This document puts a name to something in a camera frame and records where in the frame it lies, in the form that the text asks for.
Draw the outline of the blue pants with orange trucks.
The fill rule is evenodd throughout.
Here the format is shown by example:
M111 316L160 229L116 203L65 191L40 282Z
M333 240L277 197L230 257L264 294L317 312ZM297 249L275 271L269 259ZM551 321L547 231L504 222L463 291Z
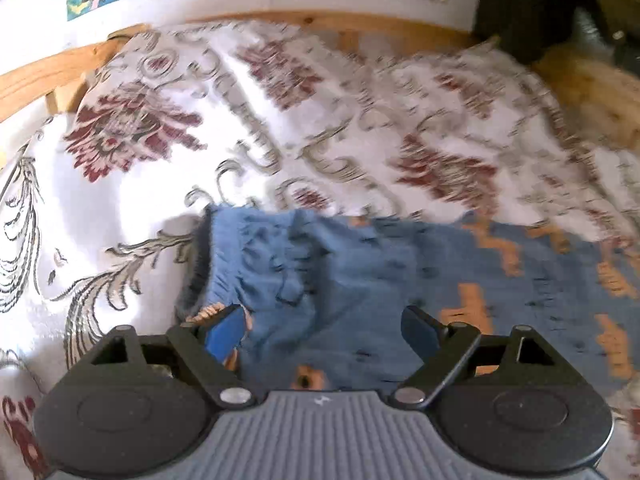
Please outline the blue pants with orange trucks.
M420 367L415 306L487 335L532 326L604 394L639 375L639 247L468 214L451 224L209 208L176 311L238 304L239 373L269 389L305 368L332 389L392 391Z

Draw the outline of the white floral bedspread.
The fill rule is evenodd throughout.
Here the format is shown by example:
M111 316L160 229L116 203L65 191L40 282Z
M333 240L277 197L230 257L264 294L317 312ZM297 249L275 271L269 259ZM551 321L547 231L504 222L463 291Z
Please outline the white floral bedspread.
M179 318L209 208L451 224L639 247L639 153L568 119L491 44L363 61L296 26L142 32L1 171L1 474L49 471L42 397L109 330ZM610 394L609 479L639 474L639 375Z

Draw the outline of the wooden bed frame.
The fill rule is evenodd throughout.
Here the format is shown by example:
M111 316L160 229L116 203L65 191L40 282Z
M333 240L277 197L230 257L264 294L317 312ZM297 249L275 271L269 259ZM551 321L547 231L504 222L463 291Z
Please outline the wooden bed frame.
M256 11L222 14L223 20L261 20L337 33L337 47L356 53L360 37L380 34L405 54L472 46L467 32L391 16L334 10ZM112 32L107 40L66 50L1 76L1 118L8 119L43 98L50 113L74 112L87 91L87 76L104 66L138 32L137 24ZM639 78L590 58L574 46L550 49L533 70L560 104L576 112L618 148L639 151Z

